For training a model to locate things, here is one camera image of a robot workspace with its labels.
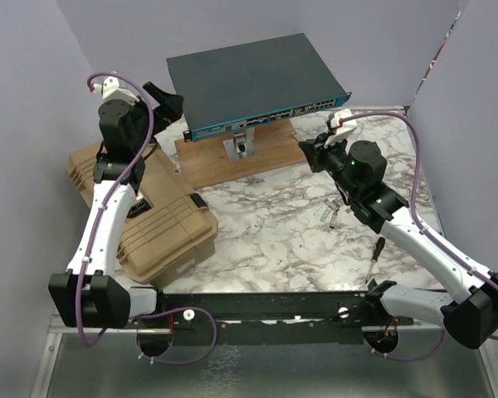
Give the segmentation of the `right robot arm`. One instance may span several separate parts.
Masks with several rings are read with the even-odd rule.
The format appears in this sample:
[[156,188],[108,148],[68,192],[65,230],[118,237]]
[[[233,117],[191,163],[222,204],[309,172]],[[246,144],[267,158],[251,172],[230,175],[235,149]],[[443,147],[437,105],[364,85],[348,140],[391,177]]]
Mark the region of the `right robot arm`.
[[375,142],[327,144],[328,134],[298,143],[312,172],[327,172],[354,216],[407,251],[443,286],[441,293],[393,281],[369,286],[366,318],[383,324],[406,317],[442,326],[462,346],[477,349],[498,329],[498,271],[471,260],[413,214],[383,182],[387,160]]

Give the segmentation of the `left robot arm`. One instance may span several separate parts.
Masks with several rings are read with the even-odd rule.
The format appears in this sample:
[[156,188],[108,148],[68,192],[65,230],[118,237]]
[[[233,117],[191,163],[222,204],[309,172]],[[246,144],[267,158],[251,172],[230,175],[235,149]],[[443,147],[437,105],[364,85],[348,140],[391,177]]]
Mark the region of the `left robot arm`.
[[65,272],[50,277],[48,290],[69,328],[123,328],[136,317],[154,328],[167,308],[155,289],[125,288],[115,279],[117,251],[143,179],[143,153],[155,134],[182,117],[183,97],[151,82],[134,95],[114,76],[92,88],[103,95],[92,205],[74,256]]

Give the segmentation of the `dark grey network switch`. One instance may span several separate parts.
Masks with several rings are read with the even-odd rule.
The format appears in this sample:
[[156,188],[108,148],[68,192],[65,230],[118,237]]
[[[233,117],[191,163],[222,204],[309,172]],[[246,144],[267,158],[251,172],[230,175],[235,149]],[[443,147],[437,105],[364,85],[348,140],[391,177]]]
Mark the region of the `dark grey network switch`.
[[186,141],[201,141],[345,104],[336,80],[303,33],[167,60],[184,98]]

